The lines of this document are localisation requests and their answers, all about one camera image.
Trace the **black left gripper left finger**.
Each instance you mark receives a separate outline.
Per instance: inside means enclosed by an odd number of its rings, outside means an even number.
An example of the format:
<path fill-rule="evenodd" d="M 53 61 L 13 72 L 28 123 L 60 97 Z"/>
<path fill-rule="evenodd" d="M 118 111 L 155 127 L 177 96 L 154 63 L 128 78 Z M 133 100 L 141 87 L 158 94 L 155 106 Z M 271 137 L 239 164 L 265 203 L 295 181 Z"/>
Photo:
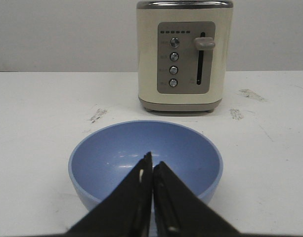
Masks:
<path fill-rule="evenodd" d="M 152 155 L 148 152 L 105 200 L 63 236 L 147 237 L 152 185 Z"/>

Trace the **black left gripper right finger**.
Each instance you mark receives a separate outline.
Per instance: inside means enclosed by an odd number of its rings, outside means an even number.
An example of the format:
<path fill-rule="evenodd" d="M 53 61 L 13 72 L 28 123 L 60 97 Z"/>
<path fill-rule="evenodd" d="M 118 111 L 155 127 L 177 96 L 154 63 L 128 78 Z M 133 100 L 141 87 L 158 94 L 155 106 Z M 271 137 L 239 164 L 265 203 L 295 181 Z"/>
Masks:
<path fill-rule="evenodd" d="M 241 233 L 210 209 L 163 161 L 154 167 L 153 195 L 159 237 L 239 237 Z"/>

